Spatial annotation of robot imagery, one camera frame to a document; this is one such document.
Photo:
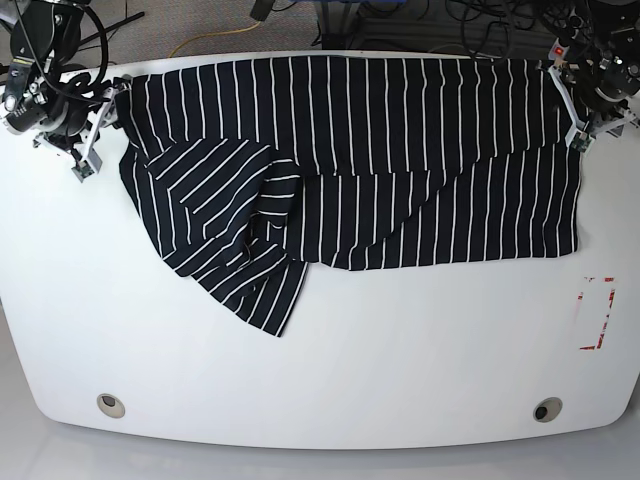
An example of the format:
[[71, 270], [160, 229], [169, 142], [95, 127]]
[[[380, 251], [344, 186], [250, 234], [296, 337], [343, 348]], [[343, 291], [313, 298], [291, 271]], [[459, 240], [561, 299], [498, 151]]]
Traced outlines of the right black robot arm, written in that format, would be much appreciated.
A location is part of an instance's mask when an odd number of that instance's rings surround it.
[[[81, 44], [81, 23], [88, 17], [100, 40], [96, 74], [81, 68], [62, 78]], [[14, 134], [37, 130], [44, 141], [74, 156], [93, 124], [89, 114], [107, 102], [109, 65], [107, 29], [89, 1], [3, 1], [1, 24], [10, 33], [11, 62], [1, 107]]]

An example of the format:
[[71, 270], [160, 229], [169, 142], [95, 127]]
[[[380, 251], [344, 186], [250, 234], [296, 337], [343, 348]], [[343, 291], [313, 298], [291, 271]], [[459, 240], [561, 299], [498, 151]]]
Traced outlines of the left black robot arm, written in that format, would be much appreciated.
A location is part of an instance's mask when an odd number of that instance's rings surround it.
[[566, 142], [584, 149], [601, 133], [637, 127], [630, 101], [639, 94], [639, 3], [540, 1], [534, 11], [556, 36], [547, 72], [572, 121]]

